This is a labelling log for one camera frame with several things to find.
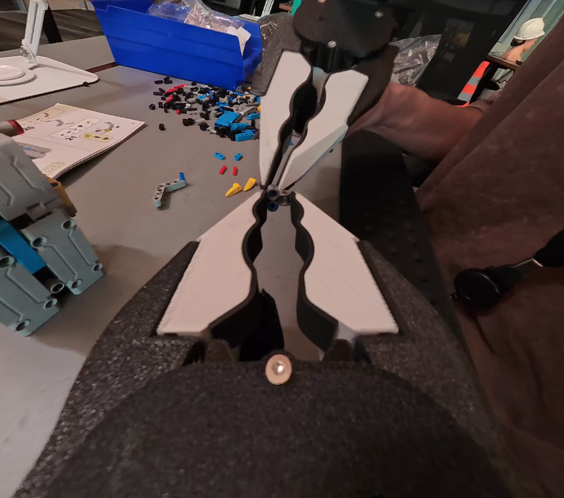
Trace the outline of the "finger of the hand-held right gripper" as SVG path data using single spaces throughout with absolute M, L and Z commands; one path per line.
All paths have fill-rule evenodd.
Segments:
M 311 81 L 312 67 L 299 52 L 284 51 L 261 99 L 259 127 L 260 186 L 269 186 L 276 174 L 280 148 L 293 113 L 296 93 Z
M 299 143 L 292 149 L 278 181 L 280 190 L 287 190 L 301 180 L 342 141 L 349 117 L 368 80 L 369 76 L 355 70 L 328 76 L 323 87 L 324 104 L 306 122 Z

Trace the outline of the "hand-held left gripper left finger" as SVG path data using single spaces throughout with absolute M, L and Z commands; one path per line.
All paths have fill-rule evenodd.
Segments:
M 284 348 L 276 304 L 259 289 L 254 265 L 263 249 L 269 199 L 252 194 L 202 234 L 156 333 L 223 339 L 234 348 Z

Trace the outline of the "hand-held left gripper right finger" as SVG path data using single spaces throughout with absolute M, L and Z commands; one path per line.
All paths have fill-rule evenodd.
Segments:
M 398 334 L 396 323 L 360 249 L 359 239 L 299 193 L 290 200 L 302 260 L 297 322 L 320 351 L 337 339 Z

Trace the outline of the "pile of small brick pieces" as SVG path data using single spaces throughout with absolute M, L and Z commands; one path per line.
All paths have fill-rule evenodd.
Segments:
M 233 142 L 258 137 L 261 97 L 249 85 L 234 90 L 165 76 L 153 81 L 149 110 L 176 116 L 184 127 L 196 127 Z

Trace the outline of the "grey angled beam piece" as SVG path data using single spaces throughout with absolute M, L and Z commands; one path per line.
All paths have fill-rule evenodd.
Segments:
M 170 193 L 185 188 L 186 186 L 187 182 L 183 177 L 159 184 L 153 195 L 153 205 L 156 208 L 161 208 Z

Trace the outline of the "blue grey brick robot model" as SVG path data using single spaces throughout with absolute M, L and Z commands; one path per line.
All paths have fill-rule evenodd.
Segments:
M 15 140 L 23 133 L 1 122 L 1 324 L 29 336 L 60 311 L 60 297 L 80 295 L 104 272 L 65 189 Z

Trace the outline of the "person's right forearm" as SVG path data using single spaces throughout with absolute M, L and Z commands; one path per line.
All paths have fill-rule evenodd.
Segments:
M 389 140 L 410 155 L 438 162 L 464 138 L 482 117 L 482 103 L 458 107 L 431 98 L 421 90 L 391 83 L 394 115 Z

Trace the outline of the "grey desk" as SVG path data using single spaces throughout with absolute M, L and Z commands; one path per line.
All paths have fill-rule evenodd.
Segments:
M 1 106 L 2 120 L 62 103 L 146 124 L 61 178 L 105 276 L 85 293 L 70 296 L 31 336 L 1 326 L 1 497 L 11 497 L 34 465 L 85 358 L 116 313 L 187 242 L 248 199 L 249 193 L 226 198 L 232 184 L 259 177 L 256 141 L 230 142 L 149 110 L 153 81 L 161 76 L 114 66 L 98 77 L 89 87 Z M 234 161 L 238 152 L 243 158 Z M 223 165 L 228 169 L 220 175 Z M 178 179 L 180 172 L 187 186 L 156 208 L 157 186 Z

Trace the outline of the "clear plastic bag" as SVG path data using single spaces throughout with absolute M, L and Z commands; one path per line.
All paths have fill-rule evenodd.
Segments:
M 293 16 L 282 12 L 259 19 L 262 38 L 262 60 L 254 80 L 256 89 L 265 92 L 270 83 L 278 59 L 283 51 L 300 51 L 300 40 L 293 29 Z M 417 85 L 424 71 L 433 60 L 441 35 L 418 36 L 392 42 L 398 48 L 394 59 L 391 81 L 404 86 Z

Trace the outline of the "black perforated foam mat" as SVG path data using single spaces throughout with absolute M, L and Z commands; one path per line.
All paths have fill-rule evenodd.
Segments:
M 373 132 L 342 142 L 339 222 L 417 288 L 468 349 L 403 153 Z

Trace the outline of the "black mesh chair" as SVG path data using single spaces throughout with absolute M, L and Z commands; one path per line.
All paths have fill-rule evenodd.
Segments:
M 456 99 L 528 0 L 422 0 L 420 36 L 440 35 L 416 87 Z

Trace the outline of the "clear bags in bin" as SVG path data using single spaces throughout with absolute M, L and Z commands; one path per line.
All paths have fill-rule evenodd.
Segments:
M 202 0 L 155 0 L 147 14 L 236 36 L 242 55 L 251 37 L 241 20 L 214 11 Z

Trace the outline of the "white hard hat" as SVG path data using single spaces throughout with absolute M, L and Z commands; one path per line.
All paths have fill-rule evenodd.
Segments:
M 537 17 L 524 22 L 514 35 L 518 41 L 536 40 L 545 35 L 545 22 Z

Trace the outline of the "open instruction booklet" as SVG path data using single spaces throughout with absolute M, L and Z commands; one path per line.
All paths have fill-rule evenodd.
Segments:
M 115 148 L 146 126 L 143 121 L 60 103 L 18 123 L 24 132 L 13 140 L 51 179 Z

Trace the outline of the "white folding book stand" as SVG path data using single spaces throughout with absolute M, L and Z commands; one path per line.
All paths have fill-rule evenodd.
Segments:
M 25 34 L 19 55 L 4 58 L 1 64 L 1 104 L 54 93 L 98 81 L 98 76 L 60 61 L 39 56 L 43 21 L 50 1 L 92 0 L 28 0 Z

